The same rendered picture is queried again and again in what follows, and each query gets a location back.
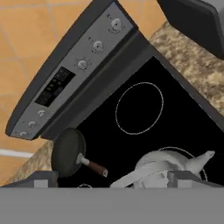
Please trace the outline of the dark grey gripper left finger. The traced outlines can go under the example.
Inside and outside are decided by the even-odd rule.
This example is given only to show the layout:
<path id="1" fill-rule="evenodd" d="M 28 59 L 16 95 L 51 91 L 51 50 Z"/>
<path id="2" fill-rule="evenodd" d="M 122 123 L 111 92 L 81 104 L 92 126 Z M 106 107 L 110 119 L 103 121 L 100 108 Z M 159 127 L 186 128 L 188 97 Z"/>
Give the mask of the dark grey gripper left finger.
<path id="1" fill-rule="evenodd" d="M 57 186 L 58 174 L 55 171 L 35 171 L 28 178 L 7 184 L 4 187 L 56 188 Z"/>

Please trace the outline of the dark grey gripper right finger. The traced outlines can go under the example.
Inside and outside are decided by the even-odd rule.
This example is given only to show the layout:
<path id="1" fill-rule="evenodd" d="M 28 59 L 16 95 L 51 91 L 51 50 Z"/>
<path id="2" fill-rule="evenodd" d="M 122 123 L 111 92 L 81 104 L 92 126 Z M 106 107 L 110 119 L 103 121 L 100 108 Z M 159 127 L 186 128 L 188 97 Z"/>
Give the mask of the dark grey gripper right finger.
<path id="1" fill-rule="evenodd" d="M 201 180 L 190 171 L 168 171 L 167 178 L 169 179 L 167 184 L 169 188 L 223 188 L 223 185 Z"/>

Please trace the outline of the pale grey kettle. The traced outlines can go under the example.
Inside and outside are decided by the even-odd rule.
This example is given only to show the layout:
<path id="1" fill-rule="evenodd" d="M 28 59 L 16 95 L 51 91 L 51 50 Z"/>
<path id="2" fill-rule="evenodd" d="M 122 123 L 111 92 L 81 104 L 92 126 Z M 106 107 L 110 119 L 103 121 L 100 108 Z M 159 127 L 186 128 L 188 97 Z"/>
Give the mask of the pale grey kettle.
<path id="1" fill-rule="evenodd" d="M 214 154 L 214 150 L 208 150 L 197 157 L 187 158 L 173 150 L 154 150 L 142 156 L 135 169 L 113 182 L 110 188 L 166 188 L 167 174 L 171 171 L 190 172 L 201 179 L 200 172 Z"/>

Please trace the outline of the black hob with steel panel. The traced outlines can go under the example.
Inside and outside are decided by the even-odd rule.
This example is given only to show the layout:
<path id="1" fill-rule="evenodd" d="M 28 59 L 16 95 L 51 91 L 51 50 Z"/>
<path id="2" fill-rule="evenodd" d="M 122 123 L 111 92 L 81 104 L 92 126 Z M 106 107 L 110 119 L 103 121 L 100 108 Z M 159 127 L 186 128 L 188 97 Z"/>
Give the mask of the black hob with steel panel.
<path id="1" fill-rule="evenodd" d="M 122 20 L 118 33 L 110 31 L 115 18 Z M 102 53 L 93 52 L 96 40 Z M 87 61 L 86 70 L 77 67 L 79 60 Z M 29 128 L 31 121 L 37 126 Z M 151 151 L 215 151 L 215 169 L 224 163 L 224 117 L 144 37 L 118 0 L 92 0 L 79 15 L 25 90 L 5 133 L 53 143 L 68 128 L 81 132 L 86 158 L 108 176 L 82 165 L 58 177 L 63 187 L 108 187 Z M 22 131 L 28 137 L 20 137 Z"/>

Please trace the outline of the dark grey appliance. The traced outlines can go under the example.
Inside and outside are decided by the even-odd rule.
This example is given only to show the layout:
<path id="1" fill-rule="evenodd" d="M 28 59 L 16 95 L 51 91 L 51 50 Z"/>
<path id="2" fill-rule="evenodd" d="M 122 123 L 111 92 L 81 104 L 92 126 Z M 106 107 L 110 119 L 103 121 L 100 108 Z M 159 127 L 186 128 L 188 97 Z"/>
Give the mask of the dark grey appliance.
<path id="1" fill-rule="evenodd" d="M 224 0 L 157 0 L 171 26 L 224 60 Z"/>

